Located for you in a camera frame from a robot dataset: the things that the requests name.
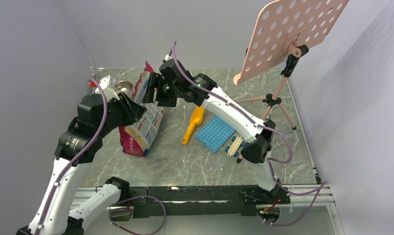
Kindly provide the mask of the yellow plastic scoop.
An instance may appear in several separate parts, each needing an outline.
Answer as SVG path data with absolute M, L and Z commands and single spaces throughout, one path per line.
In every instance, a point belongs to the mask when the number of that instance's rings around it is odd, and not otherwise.
M 189 120 L 189 126 L 184 134 L 182 144 L 187 145 L 192 133 L 194 132 L 194 129 L 196 126 L 200 125 L 204 119 L 204 112 L 205 109 L 203 107 L 196 107 L 190 117 Z

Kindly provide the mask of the pet food bag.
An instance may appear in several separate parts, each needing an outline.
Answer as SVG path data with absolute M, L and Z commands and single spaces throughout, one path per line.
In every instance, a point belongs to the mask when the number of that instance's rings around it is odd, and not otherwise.
M 144 107 L 146 112 L 134 124 L 118 128 L 122 152 L 125 154 L 145 157 L 158 134 L 164 113 L 163 107 L 158 107 L 156 101 L 142 103 L 150 73 L 153 71 L 154 69 L 146 61 L 142 73 L 130 91 L 130 99 Z

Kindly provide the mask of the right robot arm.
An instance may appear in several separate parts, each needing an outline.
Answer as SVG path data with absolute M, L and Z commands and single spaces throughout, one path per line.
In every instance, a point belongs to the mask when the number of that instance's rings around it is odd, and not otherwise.
M 279 178 L 272 172 L 272 140 L 276 125 L 253 116 L 233 101 L 209 76 L 192 76 L 179 61 L 164 60 L 158 72 L 149 75 L 143 103 L 174 107 L 177 99 L 193 103 L 214 113 L 235 129 L 246 144 L 241 156 L 255 166 L 259 197 L 256 201 L 272 203 L 278 197 Z

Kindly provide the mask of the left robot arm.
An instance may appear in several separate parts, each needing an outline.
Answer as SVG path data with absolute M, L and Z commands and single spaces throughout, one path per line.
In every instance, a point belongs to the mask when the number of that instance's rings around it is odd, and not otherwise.
M 125 94 L 110 98 L 102 94 L 85 96 L 77 116 L 58 140 L 53 172 L 42 203 L 29 225 L 19 235 L 81 235 L 109 205 L 125 205 L 130 199 L 129 183 L 113 177 L 92 199 L 72 209 L 79 184 L 90 168 L 103 138 L 118 127 L 140 120 L 146 108 Z

